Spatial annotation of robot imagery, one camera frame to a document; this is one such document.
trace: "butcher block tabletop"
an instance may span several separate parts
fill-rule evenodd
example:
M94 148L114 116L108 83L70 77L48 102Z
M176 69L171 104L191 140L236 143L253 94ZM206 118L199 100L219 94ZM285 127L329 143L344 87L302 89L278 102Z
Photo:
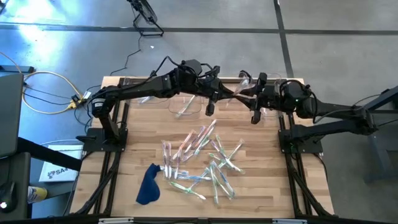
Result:
M117 85L123 77L104 77L102 86ZM239 83L235 78L222 78L230 89ZM114 193L112 217L208 217L208 218L292 218L294 217L292 199L285 157L280 152L277 132L279 120L275 111L267 111L258 124L251 124L252 112L236 100L219 101L215 104L213 116L206 116L208 100L196 97L188 110L177 117L191 95L181 93L171 99L151 99L139 104L129 102L127 128L129 130L126 150L122 153L116 190ZM121 102L121 120L124 102ZM218 134L229 155L240 139L242 148L234 156L232 163L245 171L244 174L222 168L236 196L229 200L218 188L219 205L214 203L212 181L202 181L193 190L206 197L201 200L194 195L185 194L172 187L163 172L158 172L155 181L160 188L160 198L147 205L140 205L136 197L145 171L152 164L163 165L162 141L172 143L174 155L187 134L197 133L201 126L209 126L216 119L211 138ZM311 119L295 117L296 124L312 125ZM92 127L100 128L99 120ZM201 175L204 168L213 160L208 153L217 152L207 144L199 155L181 163L180 169L190 175ZM89 199L98 186L103 163L103 152L94 152L82 164L71 212L77 211ZM302 154L308 188L317 200L330 213L333 213L330 193L322 163L312 154ZM176 181L189 187L191 180ZM101 212L106 205L109 184L104 190ZM302 192L297 187L300 208L304 211Z

